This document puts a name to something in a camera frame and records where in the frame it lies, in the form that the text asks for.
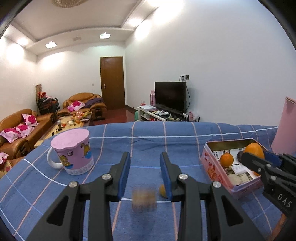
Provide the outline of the small orange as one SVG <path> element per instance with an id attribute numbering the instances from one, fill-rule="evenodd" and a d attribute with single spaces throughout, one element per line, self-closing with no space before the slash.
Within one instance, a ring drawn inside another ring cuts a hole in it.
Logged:
<path id="1" fill-rule="evenodd" d="M 264 151 L 263 151 L 261 145 L 259 145 L 257 143 L 251 143 L 251 144 L 247 145 L 243 152 L 250 153 L 260 159 L 265 158 Z"/>

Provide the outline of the large orange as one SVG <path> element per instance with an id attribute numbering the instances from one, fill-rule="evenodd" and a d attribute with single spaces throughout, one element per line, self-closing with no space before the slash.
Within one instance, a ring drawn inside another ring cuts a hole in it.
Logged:
<path id="1" fill-rule="evenodd" d="M 220 165 L 222 167 L 230 167 L 233 163 L 234 157 L 229 153 L 225 153 L 220 157 Z"/>

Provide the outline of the pink thermos jug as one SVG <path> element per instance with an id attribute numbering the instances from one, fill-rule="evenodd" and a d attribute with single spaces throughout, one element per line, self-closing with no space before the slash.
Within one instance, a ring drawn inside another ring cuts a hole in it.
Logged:
<path id="1" fill-rule="evenodd" d="M 296 151 L 296 104 L 295 100 L 286 97 L 280 124 L 271 144 L 276 154 L 290 154 L 295 156 Z"/>

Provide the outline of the cut sugarcane piece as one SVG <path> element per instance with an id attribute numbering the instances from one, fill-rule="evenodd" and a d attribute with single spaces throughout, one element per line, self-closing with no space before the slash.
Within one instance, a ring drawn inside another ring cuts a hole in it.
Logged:
<path id="1" fill-rule="evenodd" d="M 236 174 L 228 175 L 228 179 L 233 186 L 239 186 L 242 183 L 241 177 Z"/>

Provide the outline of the purple passion fruit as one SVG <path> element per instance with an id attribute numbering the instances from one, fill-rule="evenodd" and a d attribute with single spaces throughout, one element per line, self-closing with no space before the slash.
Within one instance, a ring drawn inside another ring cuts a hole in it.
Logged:
<path id="1" fill-rule="evenodd" d="M 242 163 L 242 161 L 244 160 L 244 151 L 239 151 L 237 154 L 237 161 Z"/>

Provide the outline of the printed paper liner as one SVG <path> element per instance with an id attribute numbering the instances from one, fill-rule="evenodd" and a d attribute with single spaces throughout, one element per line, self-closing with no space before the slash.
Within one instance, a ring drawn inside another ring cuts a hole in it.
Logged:
<path id="1" fill-rule="evenodd" d="M 223 173 L 226 175 L 227 179 L 228 179 L 228 175 L 230 174 L 236 174 L 240 176 L 242 180 L 241 184 L 247 183 L 259 177 L 259 174 L 257 174 L 254 171 L 251 171 L 250 169 L 248 169 L 243 164 L 237 161 L 238 152 L 243 150 L 244 150 L 243 148 L 240 148 L 240 149 L 230 149 L 230 150 L 222 150 L 222 151 L 212 151 L 213 155 L 215 156 L 219 164 L 220 164 L 220 157 L 225 153 L 229 153 L 234 157 L 234 163 L 230 167 L 222 167 Z"/>

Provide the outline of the pink metal tin box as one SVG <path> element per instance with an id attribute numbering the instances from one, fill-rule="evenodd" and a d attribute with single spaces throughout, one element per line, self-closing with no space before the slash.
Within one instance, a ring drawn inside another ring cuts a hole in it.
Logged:
<path id="1" fill-rule="evenodd" d="M 258 142 L 252 138 L 206 142 L 201 162 L 212 181 L 219 181 L 239 199 L 263 186 L 260 176 L 238 161 L 238 154 Z"/>

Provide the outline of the pink cartoon mug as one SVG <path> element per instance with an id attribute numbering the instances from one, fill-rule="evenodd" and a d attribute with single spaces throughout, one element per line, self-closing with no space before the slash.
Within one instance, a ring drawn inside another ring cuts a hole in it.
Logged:
<path id="1" fill-rule="evenodd" d="M 47 162 L 54 169 L 65 169 L 70 175 L 82 175 L 94 166 L 89 130 L 74 128 L 51 140 Z"/>

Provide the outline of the blue plaid tablecloth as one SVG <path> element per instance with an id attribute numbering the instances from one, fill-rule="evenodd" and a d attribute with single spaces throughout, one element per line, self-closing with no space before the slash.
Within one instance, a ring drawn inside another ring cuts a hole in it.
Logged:
<path id="1" fill-rule="evenodd" d="M 1 218 L 17 240 L 25 240 L 34 225 L 70 181 L 91 182 L 118 163 L 124 152 L 131 154 L 125 195 L 111 203 L 115 240 L 176 240 L 180 204 L 158 196 L 157 207 L 147 212 L 132 209 L 132 191 L 162 184 L 159 158 L 167 152 L 170 161 L 199 182 L 209 183 L 200 157 L 209 141 L 253 138 L 270 149 L 277 128 L 225 123 L 129 122 L 90 126 L 94 168 L 71 176 L 49 166 L 47 157 L 58 161 L 50 140 L 31 151 L 1 178 Z"/>

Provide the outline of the white tv stand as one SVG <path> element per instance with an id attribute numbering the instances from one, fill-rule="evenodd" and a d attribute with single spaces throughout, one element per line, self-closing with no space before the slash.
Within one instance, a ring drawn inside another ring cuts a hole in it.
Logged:
<path id="1" fill-rule="evenodd" d="M 152 105 L 141 105 L 136 108 L 134 115 L 135 121 L 192 121 L 200 122 L 199 115 L 194 115 L 192 112 L 186 113 L 174 113 L 166 110 L 159 110 Z"/>

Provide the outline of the pink floral cushion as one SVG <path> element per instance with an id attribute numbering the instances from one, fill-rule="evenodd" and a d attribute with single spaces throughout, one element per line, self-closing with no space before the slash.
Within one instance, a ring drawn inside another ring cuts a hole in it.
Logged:
<path id="1" fill-rule="evenodd" d="M 81 101 L 74 101 L 72 104 L 70 104 L 67 109 L 70 111 L 70 112 L 73 112 L 73 111 L 78 111 L 82 108 L 85 107 L 85 104 Z"/>

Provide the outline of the black television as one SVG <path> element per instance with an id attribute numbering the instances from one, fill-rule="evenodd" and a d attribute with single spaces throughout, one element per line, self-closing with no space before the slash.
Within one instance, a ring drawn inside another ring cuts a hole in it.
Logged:
<path id="1" fill-rule="evenodd" d="M 155 82 L 155 99 L 157 108 L 168 108 L 179 113 L 186 111 L 187 84 L 185 82 Z"/>

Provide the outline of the black rack with items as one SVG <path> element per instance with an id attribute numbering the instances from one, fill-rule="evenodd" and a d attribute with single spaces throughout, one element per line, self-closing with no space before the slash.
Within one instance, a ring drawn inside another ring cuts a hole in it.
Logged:
<path id="1" fill-rule="evenodd" d="M 60 109 L 60 104 L 57 98 L 48 96 L 46 92 L 42 91 L 42 85 L 35 86 L 37 109 L 40 115 L 48 113 L 57 113 Z"/>

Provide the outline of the brown leather sofa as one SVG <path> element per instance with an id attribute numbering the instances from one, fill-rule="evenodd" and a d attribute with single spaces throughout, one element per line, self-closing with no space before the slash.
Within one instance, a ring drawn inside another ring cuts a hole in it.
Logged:
<path id="1" fill-rule="evenodd" d="M 34 145 L 53 125 L 55 114 L 38 115 L 22 109 L 1 120 L 1 152 L 13 160 L 34 149 Z"/>

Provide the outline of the brown wooden door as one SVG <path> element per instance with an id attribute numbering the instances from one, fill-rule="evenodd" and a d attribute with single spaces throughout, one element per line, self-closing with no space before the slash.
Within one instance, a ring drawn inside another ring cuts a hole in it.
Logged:
<path id="1" fill-rule="evenodd" d="M 108 110 L 125 107 L 123 57 L 100 58 L 101 92 Z"/>

